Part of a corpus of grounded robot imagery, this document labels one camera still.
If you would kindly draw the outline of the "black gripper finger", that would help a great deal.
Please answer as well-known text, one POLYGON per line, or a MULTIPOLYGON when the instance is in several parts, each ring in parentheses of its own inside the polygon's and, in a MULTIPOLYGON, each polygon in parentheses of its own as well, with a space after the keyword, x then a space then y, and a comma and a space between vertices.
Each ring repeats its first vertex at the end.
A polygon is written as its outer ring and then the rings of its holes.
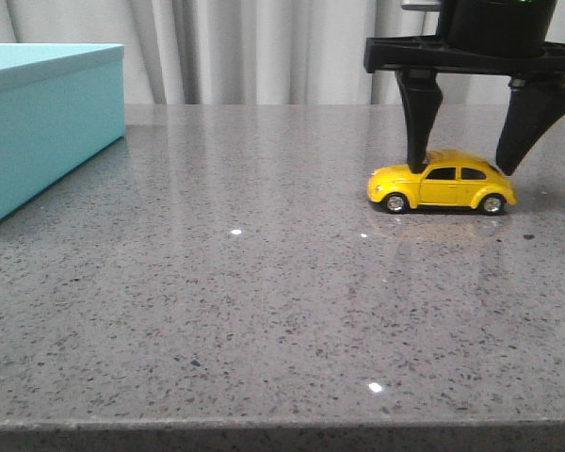
POLYGON ((433 70, 403 69, 395 72, 407 130, 407 164, 412 173, 423 171, 429 134, 443 94, 433 70))
POLYGON ((516 76, 498 141, 495 162, 511 175, 527 153, 565 115, 565 75, 516 76))

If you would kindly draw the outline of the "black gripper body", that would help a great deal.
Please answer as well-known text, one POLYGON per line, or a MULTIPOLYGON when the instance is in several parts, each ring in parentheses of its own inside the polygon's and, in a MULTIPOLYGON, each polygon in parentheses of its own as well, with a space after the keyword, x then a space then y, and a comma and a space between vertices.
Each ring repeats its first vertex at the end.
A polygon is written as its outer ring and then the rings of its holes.
POLYGON ((565 43, 547 41, 554 1, 443 1, 436 33, 368 38, 363 65, 376 71, 565 75, 565 43))

